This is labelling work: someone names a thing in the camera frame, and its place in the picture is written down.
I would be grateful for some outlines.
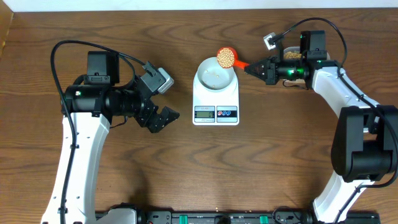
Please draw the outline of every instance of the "spoon filled with beans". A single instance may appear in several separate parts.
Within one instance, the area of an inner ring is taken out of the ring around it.
[[[244,68],[248,66],[248,63],[244,63],[238,60],[238,54],[236,50],[232,47],[222,47],[217,52],[217,62],[223,68],[231,68],[236,66],[239,68]]]

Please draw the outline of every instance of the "green tape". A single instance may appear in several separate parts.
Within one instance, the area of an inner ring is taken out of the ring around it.
[[[180,224],[188,224],[188,215],[180,215]]]
[[[260,216],[260,224],[268,224],[268,216]]]

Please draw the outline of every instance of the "beans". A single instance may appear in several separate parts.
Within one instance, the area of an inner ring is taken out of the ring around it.
[[[217,62],[223,68],[230,68],[235,62],[234,53],[228,48],[223,48],[218,52]]]
[[[286,52],[284,59],[300,59],[301,54],[298,52]]]

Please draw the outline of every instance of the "white kitchen scale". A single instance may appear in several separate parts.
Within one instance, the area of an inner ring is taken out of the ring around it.
[[[216,57],[203,61],[193,79],[194,125],[238,125],[239,88],[234,69],[222,68]]]

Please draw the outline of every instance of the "wooden table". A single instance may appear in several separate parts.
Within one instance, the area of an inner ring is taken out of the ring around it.
[[[192,124],[192,81],[204,59],[227,45],[247,62],[268,57],[274,52],[267,51],[262,37],[307,17],[337,24],[348,44],[350,79],[381,104],[398,105],[398,9],[16,13],[0,61],[1,222],[39,223],[49,202],[62,145],[50,52],[64,39],[150,60],[175,80],[167,94],[153,99],[180,112],[178,121],[151,134],[132,119],[109,133],[97,210],[120,202],[197,211],[308,207],[333,170],[330,148],[337,118],[319,95],[281,83],[266,86],[238,70],[240,124]],[[302,24],[284,45],[298,45],[300,31],[314,29],[326,30],[330,55],[341,60],[340,39],[322,22]],[[63,89],[86,72],[89,50],[69,45],[57,52]],[[121,83],[130,77],[122,63]],[[396,223],[397,190],[397,184],[369,189],[353,210],[376,211],[383,223]]]

